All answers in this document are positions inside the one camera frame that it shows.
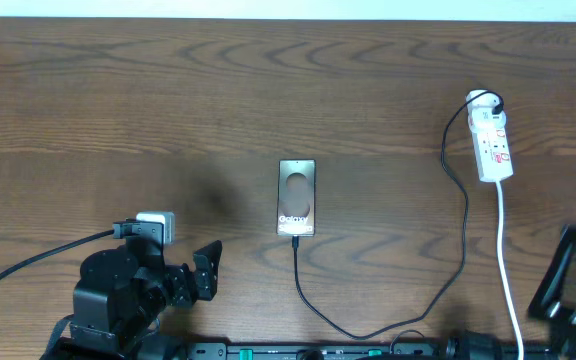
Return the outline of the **Galaxy smartphone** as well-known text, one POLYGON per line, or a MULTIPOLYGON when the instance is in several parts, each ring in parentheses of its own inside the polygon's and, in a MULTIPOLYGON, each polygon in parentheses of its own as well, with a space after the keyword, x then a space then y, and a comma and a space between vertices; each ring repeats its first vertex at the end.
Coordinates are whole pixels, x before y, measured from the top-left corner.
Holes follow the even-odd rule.
POLYGON ((316 223, 316 162, 280 160, 276 231, 279 236, 312 237, 316 223))

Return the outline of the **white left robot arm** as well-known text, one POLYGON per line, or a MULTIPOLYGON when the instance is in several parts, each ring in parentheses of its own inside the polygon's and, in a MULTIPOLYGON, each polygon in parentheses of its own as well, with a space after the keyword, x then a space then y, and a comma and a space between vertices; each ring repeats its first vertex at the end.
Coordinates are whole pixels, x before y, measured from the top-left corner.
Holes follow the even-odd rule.
POLYGON ((174 215, 113 224, 125 243, 87 257, 74 288, 73 313, 56 324, 44 359, 189 359, 184 340, 151 325, 168 307, 190 308, 217 293, 223 250, 216 240, 193 254, 195 269, 165 263, 174 215))

